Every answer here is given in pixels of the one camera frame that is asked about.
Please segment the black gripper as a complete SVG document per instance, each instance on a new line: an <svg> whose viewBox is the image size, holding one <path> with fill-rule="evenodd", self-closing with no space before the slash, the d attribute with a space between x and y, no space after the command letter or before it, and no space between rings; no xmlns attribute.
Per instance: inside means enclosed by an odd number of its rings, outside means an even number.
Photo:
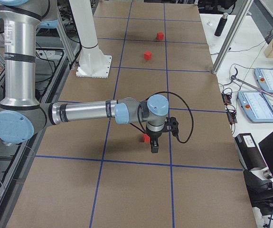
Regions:
<svg viewBox="0 0 273 228"><path fill-rule="evenodd" d="M150 138L151 153L158 153L159 151L158 138L163 134L163 130L155 132L150 130L149 128L146 128L146 134Z"/></svg>

